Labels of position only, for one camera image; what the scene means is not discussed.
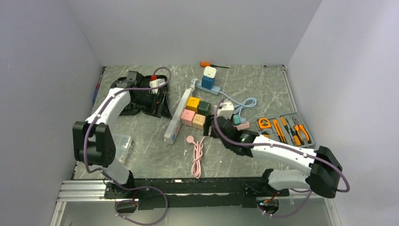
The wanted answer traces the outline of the black tool case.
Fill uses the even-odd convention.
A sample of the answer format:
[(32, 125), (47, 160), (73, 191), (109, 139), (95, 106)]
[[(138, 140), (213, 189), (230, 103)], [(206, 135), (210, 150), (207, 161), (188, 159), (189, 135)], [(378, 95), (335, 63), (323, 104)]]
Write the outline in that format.
[[(158, 78), (163, 78), (168, 81), (165, 75), (156, 75)], [(144, 114), (158, 117), (172, 119), (171, 112), (168, 107), (168, 87), (167, 85), (150, 90), (150, 101), (147, 103), (129, 103), (120, 113), (121, 116), (133, 116), (143, 112)]]

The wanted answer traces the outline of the beige cube socket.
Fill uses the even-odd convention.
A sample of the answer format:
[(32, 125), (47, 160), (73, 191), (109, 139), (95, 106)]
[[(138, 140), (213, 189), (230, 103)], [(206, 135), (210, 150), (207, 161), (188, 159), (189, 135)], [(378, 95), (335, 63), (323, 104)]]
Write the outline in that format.
[(205, 121), (206, 121), (206, 116), (201, 114), (195, 114), (192, 120), (192, 126), (197, 129), (204, 129)]

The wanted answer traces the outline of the dark green cube socket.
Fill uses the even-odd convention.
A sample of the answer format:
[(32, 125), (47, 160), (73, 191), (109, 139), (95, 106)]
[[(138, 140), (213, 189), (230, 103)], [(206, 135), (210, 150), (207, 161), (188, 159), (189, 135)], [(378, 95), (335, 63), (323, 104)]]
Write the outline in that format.
[(210, 113), (211, 109), (211, 104), (206, 101), (200, 101), (198, 108), (197, 108), (197, 113), (200, 115), (208, 116)]

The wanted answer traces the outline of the light blue power strip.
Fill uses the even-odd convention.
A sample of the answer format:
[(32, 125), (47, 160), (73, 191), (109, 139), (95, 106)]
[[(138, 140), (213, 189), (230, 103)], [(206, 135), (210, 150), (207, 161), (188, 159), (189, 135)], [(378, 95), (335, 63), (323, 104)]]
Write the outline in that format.
[(201, 83), (196, 83), (195, 88), (211, 93), (213, 95), (218, 95), (221, 92), (221, 88), (215, 85), (211, 89), (207, 89), (205, 87), (202, 87)]

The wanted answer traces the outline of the pink cube socket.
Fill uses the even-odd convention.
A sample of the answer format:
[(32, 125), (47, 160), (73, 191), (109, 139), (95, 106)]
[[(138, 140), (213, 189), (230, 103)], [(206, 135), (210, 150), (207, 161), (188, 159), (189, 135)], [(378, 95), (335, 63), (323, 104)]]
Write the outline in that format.
[(181, 115), (181, 123), (187, 126), (192, 126), (192, 121), (196, 113), (192, 110), (184, 109)]

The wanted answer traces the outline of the yellow cube socket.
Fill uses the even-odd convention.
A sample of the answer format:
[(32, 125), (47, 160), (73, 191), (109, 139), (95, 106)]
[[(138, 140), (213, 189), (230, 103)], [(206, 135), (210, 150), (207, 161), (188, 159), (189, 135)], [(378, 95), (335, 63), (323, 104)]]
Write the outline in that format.
[(197, 113), (199, 104), (200, 104), (200, 98), (189, 97), (189, 99), (187, 100), (187, 103), (186, 103), (186, 109)]

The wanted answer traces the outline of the blue cube socket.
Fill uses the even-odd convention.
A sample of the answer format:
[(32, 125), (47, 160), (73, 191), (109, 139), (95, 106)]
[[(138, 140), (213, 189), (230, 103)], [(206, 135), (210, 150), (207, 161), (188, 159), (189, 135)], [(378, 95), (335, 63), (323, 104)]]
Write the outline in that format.
[(201, 86), (207, 89), (211, 89), (214, 86), (215, 79), (210, 79), (205, 76), (202, 77)]

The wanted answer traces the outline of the white long power strip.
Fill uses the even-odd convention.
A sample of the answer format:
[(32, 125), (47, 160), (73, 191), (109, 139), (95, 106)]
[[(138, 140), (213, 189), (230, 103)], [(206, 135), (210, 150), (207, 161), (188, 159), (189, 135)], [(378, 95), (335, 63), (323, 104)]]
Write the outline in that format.
[(170, 121), (166, 129), (166, 132), (164, 134), (164, 142), (166, 144), (172, 145), (174, 143), (176, 136), (179, 132), (179, 129), (182, 125), (181, 122), (182, 113), (186, 107), (187, 101), (192, 96), (192, 92), (193, 92), (192, 89), (186, 89), (185, 92), (183, 93), (180, 102), (175, 110), (175, 113), (173, 114), (172, 120)]

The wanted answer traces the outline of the grey tool tray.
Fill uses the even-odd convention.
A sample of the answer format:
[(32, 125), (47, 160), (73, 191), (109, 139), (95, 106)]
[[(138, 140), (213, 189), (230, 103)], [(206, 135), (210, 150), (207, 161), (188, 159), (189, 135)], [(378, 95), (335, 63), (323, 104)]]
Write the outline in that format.
[[(295, 130), (294, 130), (294, 122), (292, 120), (293, 116), (295, 116), (299, 120), (299, 122), (304, 125), (306, 131), (308, 132), (308, 134), (310, 135), (310, 138), (311, 138), (311, 143), (310, 144), (305, 143), (304, 145), (302, 145), (300, 143), (300, 140), (299, 140), (299, 138), (296, 135)], [(267, 137), (269, 139), (281, 142), (279, 137), (278, 137), (278, 134), (276, 132), (276, 129), (275, 129), (274, 125), (273, 125), (273, 121), (272, 121), (274, 119), (277, 119), (279, 124), (280, 124), (280, 126), (281, 126), (281, 129), (282, 129), (282, 131), (284, 133), (285, 139), (287, 141), (286, 144), (293, 145), (293, 146), (296, 146), (296, 147), (304, 147), (304, 148), (311, 148), (311, 147), (314, 146), (314, 140), (313, 140), (313, 138), (311, 136), (311, 133), (307, 129), (302, 117), (300, 116), (300, 114), (298, 112), (295, 111), (295, 112), (283, 113), (283, 114), (278, 115), (278, 116), (268, 116), (268, 117), (263, 117), (263, 118), (269, 119), (272, 128), (271, 129), (260, 130), (259, 127), (258, 127), (259, 133), (261, 135), (263, 135), (263, 136), (265, 136), (265, 137)]]

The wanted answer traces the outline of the clear plastic screw box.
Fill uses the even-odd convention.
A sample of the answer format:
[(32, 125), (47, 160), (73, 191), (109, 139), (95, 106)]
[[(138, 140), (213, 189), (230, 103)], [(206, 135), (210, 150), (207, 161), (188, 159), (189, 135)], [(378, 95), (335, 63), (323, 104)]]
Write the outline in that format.
[(112, 138), (116, 148), (115, 158), (119, 162), (124, 163), (128, 155), (128, 152), (130, 150), (130, 147), (133, 143), (133, 139), (129, 135), (118, 134), (118, 133), (112, 133)]

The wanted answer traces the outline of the teal plug adapter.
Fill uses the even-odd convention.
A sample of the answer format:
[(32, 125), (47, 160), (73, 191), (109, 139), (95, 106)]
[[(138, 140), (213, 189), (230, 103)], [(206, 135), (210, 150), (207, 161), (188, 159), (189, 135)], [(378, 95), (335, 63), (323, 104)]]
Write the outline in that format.
[(232, 122), (234, 126), (238, 126), (241, 124), (240, 122), (240, 117), (238, 115), (233, 115), (232, 116)]

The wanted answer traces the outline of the pink power strip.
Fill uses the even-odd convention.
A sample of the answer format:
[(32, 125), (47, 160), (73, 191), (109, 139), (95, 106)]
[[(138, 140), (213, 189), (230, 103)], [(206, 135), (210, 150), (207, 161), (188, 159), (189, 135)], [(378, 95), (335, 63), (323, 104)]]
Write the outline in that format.
[(250, 122), (247, 121), (247, 122), (245, 122), (245, 123), (241, 123), (241, 124), (235, 126), (235, 128), (236, 128), (237, 130), (248, 129), (248, 128), (250, 128)]

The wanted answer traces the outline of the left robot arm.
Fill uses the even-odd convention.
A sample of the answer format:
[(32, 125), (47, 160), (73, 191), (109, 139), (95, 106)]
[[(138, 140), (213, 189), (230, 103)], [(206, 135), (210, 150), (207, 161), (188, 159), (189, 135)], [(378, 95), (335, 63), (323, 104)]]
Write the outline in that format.
[(76, 161), (84, 163), (88, 173), (98, 171), (109, 178), (124, 198), (134, 194), (134, 176), (116, 158), (111, 127), (131, 102), (130, 88), (140, 88), (143, 78), (139, 72), (128, 72), (126, 78), (116, 80), (97, 110), (85, 121), (75, 122), (72, 127)]

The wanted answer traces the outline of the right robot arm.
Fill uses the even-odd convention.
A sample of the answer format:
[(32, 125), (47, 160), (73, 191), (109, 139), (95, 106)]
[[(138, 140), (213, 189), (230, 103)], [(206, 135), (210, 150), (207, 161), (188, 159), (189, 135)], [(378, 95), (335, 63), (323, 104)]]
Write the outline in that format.
[(289, 167), (288, 170), (264, 170), (259, 180), (259, 189), (264, 195), (301, 189), (333, 199), (337, 192), (350, 190), (341, 164), (325, 146), (315, 150), (288, 145), (250, 130), (238, 130), (231, 120), (213, 115), (206, 117), (204, 132), (220, 139), (225, 148), (237, 155), (272, 159)]

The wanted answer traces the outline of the white charger plug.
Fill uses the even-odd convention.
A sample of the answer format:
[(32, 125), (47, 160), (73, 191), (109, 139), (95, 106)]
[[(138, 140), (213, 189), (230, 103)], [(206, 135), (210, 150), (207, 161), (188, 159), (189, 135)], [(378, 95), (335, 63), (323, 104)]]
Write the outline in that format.
[(216, 71), (217, 71), (216, 68), (211, 67), (211, 66), (206, 66), (204, 68), (203, 76), (210, 78), (210, 79), (214, 79)]

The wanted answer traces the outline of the orange tape measure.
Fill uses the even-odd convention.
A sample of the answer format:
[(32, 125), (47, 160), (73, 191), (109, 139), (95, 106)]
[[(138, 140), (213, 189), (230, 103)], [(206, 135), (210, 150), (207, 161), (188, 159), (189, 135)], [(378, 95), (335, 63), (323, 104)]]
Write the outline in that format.
[(258, 127), (260, 130), (272, 128), (271, 123), (270, 123), (269, 119), (267, 119), (267, 118), (258, 119), (257, 124), (258, 124)]

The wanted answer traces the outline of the orange utility knife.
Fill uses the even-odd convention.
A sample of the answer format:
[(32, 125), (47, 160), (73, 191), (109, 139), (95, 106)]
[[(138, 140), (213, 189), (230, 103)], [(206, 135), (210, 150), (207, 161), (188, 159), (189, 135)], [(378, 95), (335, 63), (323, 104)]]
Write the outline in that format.
[(281, 129), (281, 126), (280, 126), (278, 120), (277, 120), (277, 119), (274, 119), (274, 120), (272, 120), (272, 121), (273, 121), (273, 125), (274, 125), (274, 127), (275, 127), (275, 129), (276, 129), (276, 132), (277, 132), (277, 134), (278, 134), (278, 137), (279, 137), (280, 141), (281, 141), (282, 143), (287, 143), (287, 141), (286, 141), (286, 139), (285, 139), (285, 136), (284, 136), (284, 133), (283, 133), (283, 131), (282, 131), (282, 129)]

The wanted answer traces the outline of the orange pliers in tray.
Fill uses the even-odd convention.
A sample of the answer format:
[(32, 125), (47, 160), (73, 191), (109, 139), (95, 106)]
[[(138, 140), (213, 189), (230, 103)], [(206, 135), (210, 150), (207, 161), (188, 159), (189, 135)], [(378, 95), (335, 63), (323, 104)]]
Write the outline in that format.
[(295, 133), (298, 136), (300, 143), (302, 145), (304, 145), (305, 143), (310, 144), (311, 138), (310, 138), (310, 135), (308, 134), (308, 132), (306, 131), (304, 125), (301, 124), (295, 116), (292, 117), (292, 120), (294, 122)]

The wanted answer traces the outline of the blue pen at wall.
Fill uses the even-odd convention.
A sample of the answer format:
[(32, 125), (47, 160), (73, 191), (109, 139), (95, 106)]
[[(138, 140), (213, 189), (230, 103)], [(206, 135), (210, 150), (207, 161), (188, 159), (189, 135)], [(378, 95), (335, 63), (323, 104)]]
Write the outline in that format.
[(103, 77), (103, 76), (100, 75), (99, 81), (98, 81), (98, 83), (97, 83), (97, 85), (96, 85), (96, 87), (95, 87), (95, 91), (94, 91), (93, 98), (92, 98), (93, 104), (94, 104), (95, 101), (96, 101), (96, 98), (97, 98), (97, 95), (98, 95), (98, 91), (99, 91), (99, 88), (100, 88), (100, 85), (101, 85), (102, 77)]

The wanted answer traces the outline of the orange handled screwdriver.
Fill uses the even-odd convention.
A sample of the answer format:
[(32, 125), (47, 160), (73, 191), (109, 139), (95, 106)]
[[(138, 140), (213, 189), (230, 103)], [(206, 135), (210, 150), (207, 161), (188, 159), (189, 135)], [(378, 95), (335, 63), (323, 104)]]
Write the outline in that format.
[(200, 62), (200, 66), (201, 67), (213, 67), (213, 68), (226, 68), (229, 69), (229, 67), (227, 66), (219, 66), (219, 65), (215, 65), (215, 64), (211, 64), (209, 62)]

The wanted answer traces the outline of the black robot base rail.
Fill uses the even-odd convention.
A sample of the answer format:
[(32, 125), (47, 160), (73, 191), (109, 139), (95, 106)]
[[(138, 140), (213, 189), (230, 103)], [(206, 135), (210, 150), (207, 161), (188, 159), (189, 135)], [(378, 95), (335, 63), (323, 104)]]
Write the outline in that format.
[(135, 199), (139, 210), (155, 208), (241, 206), (255, 208), (262, 198), (287, 197), (289, 190), (271, 190), (261, 177), (137, 178), (138, 192), (107, 184), (104, 198)]

